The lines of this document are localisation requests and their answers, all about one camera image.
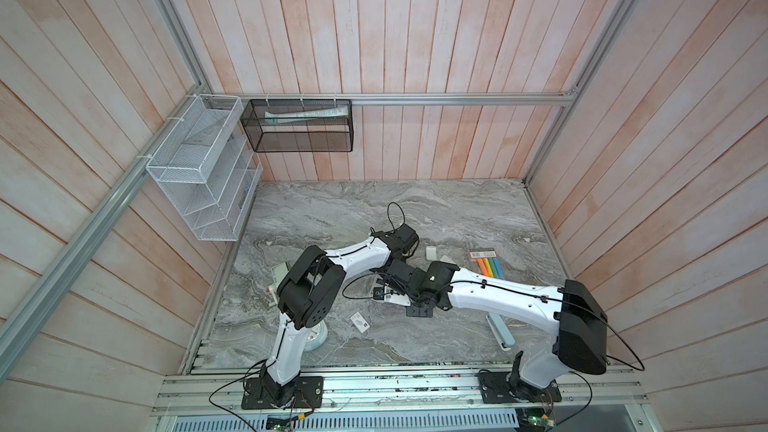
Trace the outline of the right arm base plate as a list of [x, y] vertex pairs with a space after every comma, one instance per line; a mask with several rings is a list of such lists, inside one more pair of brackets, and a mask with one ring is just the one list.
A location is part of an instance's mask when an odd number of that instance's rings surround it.
[[477, 373], [482, 400], [485, 404], [561, 402], [562, 395], [555, 381], [546, 388], [536, 388], [520, 377], [520, 364], [524, 352], [515, 355], [510, 372], [492, 372], [480, 369]]

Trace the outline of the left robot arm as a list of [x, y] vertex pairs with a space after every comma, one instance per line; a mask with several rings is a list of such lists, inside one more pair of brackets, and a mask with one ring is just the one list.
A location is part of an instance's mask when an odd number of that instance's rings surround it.
[[260, 377], [279, 388], [295, 379], [310, 329], [330, 312], [343, 284], [405, 259], [418, 240], [416, 231], [403, 224], [373, 230], [362, 242], [341, 249], [307, 247], [277, 287], [278, 332]]

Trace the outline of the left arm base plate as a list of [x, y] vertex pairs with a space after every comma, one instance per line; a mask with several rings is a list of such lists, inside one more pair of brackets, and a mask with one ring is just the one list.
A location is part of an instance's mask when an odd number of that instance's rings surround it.
[[248, 378], [244, 382], [241, 401], [243, 410], [320, 408], [324, 392], [322, 376], [299, 374], [285, 385], [279, 385], [268, 374]]

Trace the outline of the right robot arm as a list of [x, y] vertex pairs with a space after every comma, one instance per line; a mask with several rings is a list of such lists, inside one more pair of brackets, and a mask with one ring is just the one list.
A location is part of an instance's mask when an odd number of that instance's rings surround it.
[[608, 318], [582, 283], [534, 286], [477, 274], [446, 262], [427, 270], [395, 260], [383, 283], [416, 308], [471, 309], [534, 326], [550, 335], [547, 347], [521, 358], [519, 379], [538, 389], [569, 372], [602, 375], [607, 369]]

